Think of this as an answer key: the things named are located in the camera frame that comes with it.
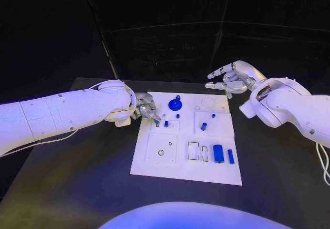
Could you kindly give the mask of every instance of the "blue object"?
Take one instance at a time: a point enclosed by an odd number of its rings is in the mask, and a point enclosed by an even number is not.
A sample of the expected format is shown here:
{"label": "blue object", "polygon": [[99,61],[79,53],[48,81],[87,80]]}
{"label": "blue object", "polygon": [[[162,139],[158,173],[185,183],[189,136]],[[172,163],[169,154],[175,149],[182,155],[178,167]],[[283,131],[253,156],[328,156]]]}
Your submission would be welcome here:
{"label": "blue object", "polygon": [[204,125],[201,127],[201,130],[205,130],[207,129],[207,126],[208,126],[208,123],[204,123]]}
{"label": "blue object", "polygon": [[224,158],[223,145],[214,145],[214,153],[215,153],[215,163],[224,163],[226,158]]}
{"label": "blue object", "polygon": [[234,156],[233,156],[233,150],[231,149],[228,150],[228,156],[230,156],[230,163],[231,164],[236,164],[236,162],[234,162]]}
{"label": "blue object", "polygon": [[181,96],[179,96],[179,95],[178,95],[177,99],[174,99],[174,100],[169,102],[169,108],[171,108],[174,111],[181,110],[181,108],[182,108],[182,102],[181,102]]}

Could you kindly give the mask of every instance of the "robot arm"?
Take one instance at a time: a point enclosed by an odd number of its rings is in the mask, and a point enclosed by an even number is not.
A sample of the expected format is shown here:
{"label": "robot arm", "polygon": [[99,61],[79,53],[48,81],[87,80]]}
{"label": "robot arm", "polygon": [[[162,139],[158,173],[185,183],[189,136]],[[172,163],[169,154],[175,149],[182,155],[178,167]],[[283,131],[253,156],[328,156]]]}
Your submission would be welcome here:
{"label": "robot arm", "polygon": [[273,128],[292,122],[309,139],[330,147],[330,96],[312,95],[289,78],[267,79],[244,61],[224,66],[208,78],[221,74],[226,74],[224,83],[211,82],[207,87],[226,90],[228,98],[233,93],[251,90],[250,100],[240,107],[249,118],[257,115]]}
{"label": "robot arm", "polygon": [[156,114],[152,95],[135,93],[120,80],[87,89],[61,93],[24,102],[0,105],[0,155],[17,147],[55,135],[76,131],[103,120],[116,126]]}

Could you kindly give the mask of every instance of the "table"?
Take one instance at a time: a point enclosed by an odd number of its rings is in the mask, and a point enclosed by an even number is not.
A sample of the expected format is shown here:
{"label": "table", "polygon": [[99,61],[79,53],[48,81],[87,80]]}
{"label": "table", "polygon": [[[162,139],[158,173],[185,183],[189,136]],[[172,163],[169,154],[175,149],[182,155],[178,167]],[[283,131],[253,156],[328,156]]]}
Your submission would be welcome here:
{"label": "table", "polygon": [[[102,81],[79,78],[73,90]],[[126,83],[136,92],[224,93],[197,83]],[[142,206],[191,201],[247,211],[293,228],[329,228],[330,187],[316,144],[293,124],[273,129],[244,116],[249,94],[230,100],[243,186],[130,175],[140,120],[122,128],[104,121],[35,147],[0,204],[0,227],[92,229]]]}

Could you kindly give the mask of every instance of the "black background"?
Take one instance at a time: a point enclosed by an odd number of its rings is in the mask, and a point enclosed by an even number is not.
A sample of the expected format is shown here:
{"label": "black background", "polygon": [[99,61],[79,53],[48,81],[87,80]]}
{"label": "black background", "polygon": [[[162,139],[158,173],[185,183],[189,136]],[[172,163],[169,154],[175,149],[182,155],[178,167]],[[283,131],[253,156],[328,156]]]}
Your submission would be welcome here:
{"label": "black background", "polygon": [[[236,60],[329,94],[330,4],[272,1],[8,1],[0,103],[67,91],[77,77],[205,83]],[[0,159],[4,197],[30,150]]]}

